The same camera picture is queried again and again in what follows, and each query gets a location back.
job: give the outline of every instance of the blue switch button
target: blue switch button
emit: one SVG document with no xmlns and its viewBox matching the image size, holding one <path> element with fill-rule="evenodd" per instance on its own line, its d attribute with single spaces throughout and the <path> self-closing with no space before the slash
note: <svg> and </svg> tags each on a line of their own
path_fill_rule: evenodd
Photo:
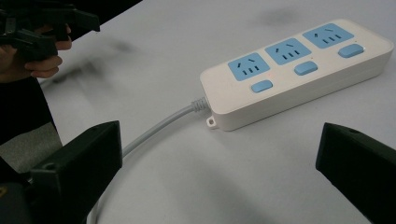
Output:
<svg viewBox="0 0 396 224">
<path fill-rule="evenodd" d="M 359 44 L 352 44 L 341 48 L 338 54 L 343 58 L 350 58 L 364 52 L 364 48 Z"/>
<path fill-rule="evenodd" d="M 294 68 L 294 72 L 299 76 L 306 75 L 316 70 L 318 70 L 318 66 L 311 61 L 306 63 L 300 63 Z"/>
<path fill-rule="evenodd" d="M 272 87 L 273 87 L 273 84 L 270 80 L 264 80 L 264 81 L 261 81 L 261 82 L 258 82 L 256 84 L 252 85 L 251 89 L 254 92 L 261 92 L 261 91 L 268 90 Z"/>
</svg>

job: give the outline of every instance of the electrical outlet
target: electrical outlet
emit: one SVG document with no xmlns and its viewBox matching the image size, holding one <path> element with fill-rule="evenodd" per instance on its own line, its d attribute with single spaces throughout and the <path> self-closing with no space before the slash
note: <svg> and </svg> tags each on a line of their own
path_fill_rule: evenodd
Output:
<svg viewBox="0 0 396 224">
<path fill-rule="evenodd" d="M 311 53 L 311 50 L 309 50 L 296 38 L 290 38 L 282 41 L 269 48 L 266 48 L 265 51 L 279 65 L 292 62 Z"/>
<path fill-rule="evenodd" d="M 344 42 L 354 35 L 334 23 L 329 23 L 314 30 L 308 31 L 303 36 L 320 49 L 326 49 Z"/>
<path fill-rule="evenodd" d="M 270 66 L 268 66 L 258 53 L 251 53 L 245 57 L 236 59 L 228 63 L 228 66 L 238 81 L 257 76 L 270 69 Z"/>
<path fill-rule="evenodd" d="M 315 43 L 325 43 L 325 36 L 332 36 L 328 32 L 341 38 L 334 39 L 331 48 L 330 44 L 325 49 L 316 47 Z M 376 77 L 392 51 L 392 42 L 348 20 L 330 21 L 253 50 L 201 74 L 212 114 L 206 124 L 232 131 Z"/>
</svg>

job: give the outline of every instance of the mounting hole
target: mounting hole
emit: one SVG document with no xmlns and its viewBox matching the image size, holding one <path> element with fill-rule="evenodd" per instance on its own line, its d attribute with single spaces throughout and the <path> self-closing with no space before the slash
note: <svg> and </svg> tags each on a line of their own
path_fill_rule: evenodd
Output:
<svg viewBox="0 0 396 224">
<path fill-rule="evenodd" d="M 55 170 L 56 169 L 56 164 L 53 163 L 53 162 L 47 163 L 47 164 L 43 165 L 43 169 Z"/>
</svg>

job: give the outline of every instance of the cord strain relief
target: cord strain relief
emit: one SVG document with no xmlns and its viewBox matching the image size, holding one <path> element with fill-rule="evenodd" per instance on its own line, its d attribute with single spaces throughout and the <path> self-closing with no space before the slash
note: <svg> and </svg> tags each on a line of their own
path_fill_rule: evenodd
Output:
<svg viewBox="0 0 396 224">
<path fill-rule="evenodd" d="M 204 110 L 209 108 L 209 105 L 207 104 L 207 100 L 205 97 L 196 100 L 194 102 L 191 102 L 192 108 L 194 109 L 194 112 L 198 112 L 200 110 Z"/>
</svg>

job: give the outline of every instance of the finger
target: finger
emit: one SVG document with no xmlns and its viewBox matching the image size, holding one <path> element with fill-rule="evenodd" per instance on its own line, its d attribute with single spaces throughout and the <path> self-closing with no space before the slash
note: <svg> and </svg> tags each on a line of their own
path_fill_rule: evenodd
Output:
<svg viewBox="0 0 396 224">
<path fill-rule="evenodd" d="M 59 72 L 59 67 L 54 67 L 47 71 L 33 71 L 31 73 L 31 76 L 32 77 L 48 78 L 48 77 L 52 77 L 53 75 L 55 75 L 58 72 Z"/>
<path fill-rule="evenodd" d="M 36 29 L 35 31 L 36 31 L 37 33 L 39 33 L 39 34 L 43 34 L 43 33 L 49 32 L 49 31 L 51 31 L 51 30 L 53 30 L 52 26 L 49 25 L 49 24 L 45 24 L 45 25 L 43 25 L 42 27 Z"/>
<path fill-rule="evenodd" d="M 32 71 L 48 71 L 54 67 L 58 67 L 59 65 L 62 64 L 62 62 L 63 61 L 61 57 L 57 55 L 53 55 L 43 61 L 26 63 L 24 67 L 26 70 L 32 70 Z"/>
<path fill-rule="evenodd" d="M 12 48 L 10 45 L 1 45 L 0 50 L 2 54 L 7 54 L 7 55 L 14 55 L 17 50 Z"/>
<path fill-rule="evenodd" d="M 55 42 L 55 46 L 56 46 L 57 50 L 71 49 L 72 48 L 72 40 L 69 36 L 68 41 L 57 41 L 57 42 Z"/>
</svg>

